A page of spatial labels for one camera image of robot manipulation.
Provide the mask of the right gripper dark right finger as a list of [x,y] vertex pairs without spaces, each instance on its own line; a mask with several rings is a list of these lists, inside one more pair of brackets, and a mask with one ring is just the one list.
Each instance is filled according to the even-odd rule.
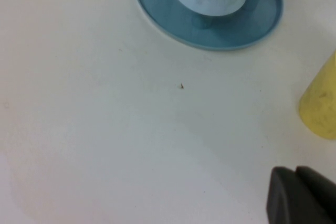
[[296,174],[317,200],[335,200],[335,183],[308,166],[298,166]]

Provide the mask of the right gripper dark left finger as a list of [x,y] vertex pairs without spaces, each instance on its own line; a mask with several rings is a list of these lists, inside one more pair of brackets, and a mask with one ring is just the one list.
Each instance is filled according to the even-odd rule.
[[271,171],[266,212],[271,224],[335,223],[335,200],[317,200],[296,170],[279,166]]

